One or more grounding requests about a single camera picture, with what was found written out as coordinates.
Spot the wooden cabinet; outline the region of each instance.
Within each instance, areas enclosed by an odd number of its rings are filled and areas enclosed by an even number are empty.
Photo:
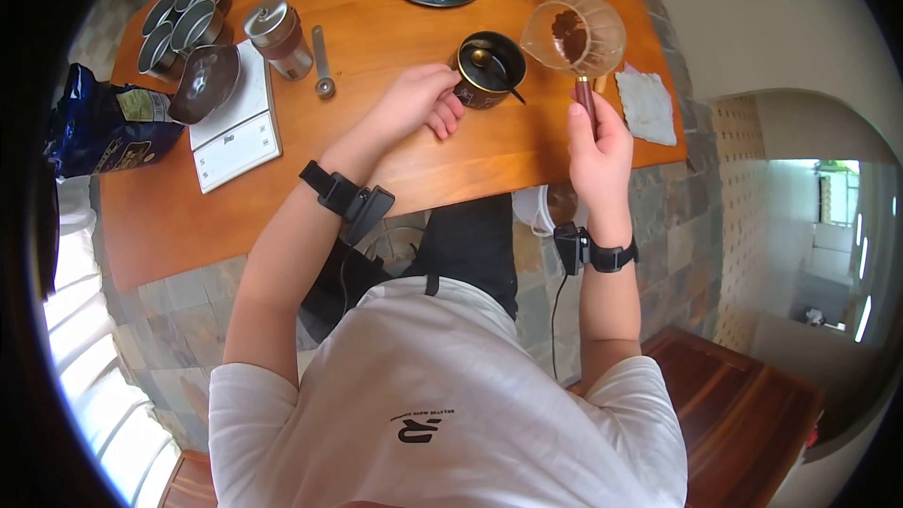
[[[203,453],[183,451],[157,508],[215,508],[217,504],[210,458]]]
[[[768,504],[818,418],[812,384],[669,326],[643,344],[686,443],[687,506]]]

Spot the gold spoon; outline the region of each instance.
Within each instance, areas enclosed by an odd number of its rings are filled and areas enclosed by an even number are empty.
[[[470,62],[474,64],[474,66],[479,67],[480,69],[484,69],[487,73],[495,76],[502,83],[502,86],[507,88],[512,95],[516,99],[518,99],[521,104],[526,104],[524,97],[520,95],[518,91],[514,89],[513,86],[508,82],[507,78],[504,75],[496,73],[492,70],[492,54],[489,50],[477,48],[470,52]]]

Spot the white napkin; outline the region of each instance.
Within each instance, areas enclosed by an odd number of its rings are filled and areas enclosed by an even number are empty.
[[[635,138],[677,145],[671,95],[657,73],[615,73],[626,127]]]

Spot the finger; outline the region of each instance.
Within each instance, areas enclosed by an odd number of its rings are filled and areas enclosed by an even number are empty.
[[[439,98],[445,89],[457,85],[460,81],[460,73],[457,71],[435,71],[423,77],[423,86],[434,91],[435,98]]]
[[[430,112],[430,115],[426,117],[426,125],[433,128],[433,131],[436,132],[436,136],[440,140],[448,139],[449,132],[445,129],[445,124],[443,123],[443,119],[439,117],[439,114]]]
[[[577,92],[570,89],[570,97],[577,100]],[[593,104],[596,107],[596,119],[599,121],[599,139],[609,136],[629,135],[618,111],[607,100],[593,91]]]
[[[427,77],[433,73],[451,73],[452,68],[447,66],[445,63],[429,63],[426,65],[416,65],[414,67],[409,67],[404,72],[414,79],[423,79],[424,77]]]
[[[570,140],[568,149],[572,154],[597,149],[590,115],[579,103],[573,103],[567,109],[567,133]]]
[[[446,103],[436,101],[433,110],[443,119],[445,130],[448,130],[449,133],[454,133],[455,130],[458,130],[458,119],[455,118],[452,109]]]
[[[455,95],[447,95],[443,98],[443,102],[451,108],[451,113],[454,114],[455,118],[461,119],[464,117],[464,105],[461,104],[460,98]]]

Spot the logo on shirt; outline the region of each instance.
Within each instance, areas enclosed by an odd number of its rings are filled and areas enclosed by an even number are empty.
[[[390,421],[404,418],[404,420],[401,420],[404,427],[398,431],[398,439],[402,443],[430,443],[430,439],[433,439],[433,433],[431,432],[439,429],[437,424],[441,423],[443,419],[430,418],[425,424],[422,424],[412,418],[408,418],[408,416],[435,416],[436,414],[454,414],[454,410],[405,412],[401,416],[395,416]]]
[[[426,421],[426,423],[438,424],[441,421],[442,419],[440,418],[431,418]],[[421,432],[436,431],[439,429],[435,426],[423,425],[411,419],[402,420],[402,422],[404,422],[404,427],[398,431],[398,438],[404,443],[430,443],[430,439],[433,439],[433,434],[424,434]]]

